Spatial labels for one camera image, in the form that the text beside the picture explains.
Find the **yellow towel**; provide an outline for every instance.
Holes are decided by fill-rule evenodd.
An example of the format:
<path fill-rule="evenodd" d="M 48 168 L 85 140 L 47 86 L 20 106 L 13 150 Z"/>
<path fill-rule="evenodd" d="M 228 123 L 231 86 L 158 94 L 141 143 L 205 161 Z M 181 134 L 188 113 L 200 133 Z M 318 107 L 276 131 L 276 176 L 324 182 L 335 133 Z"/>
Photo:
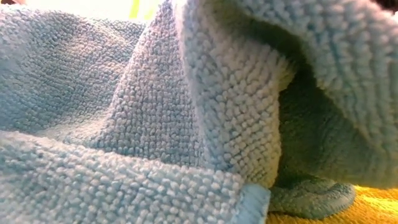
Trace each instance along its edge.
<path fill-rule="evenodd" d="M 356 187 L 354 205 L 324 220 L 305 220 L 288 215 L 270 214 L 266 224 L 398 224 L 398 189 L 375 190 Z"/>

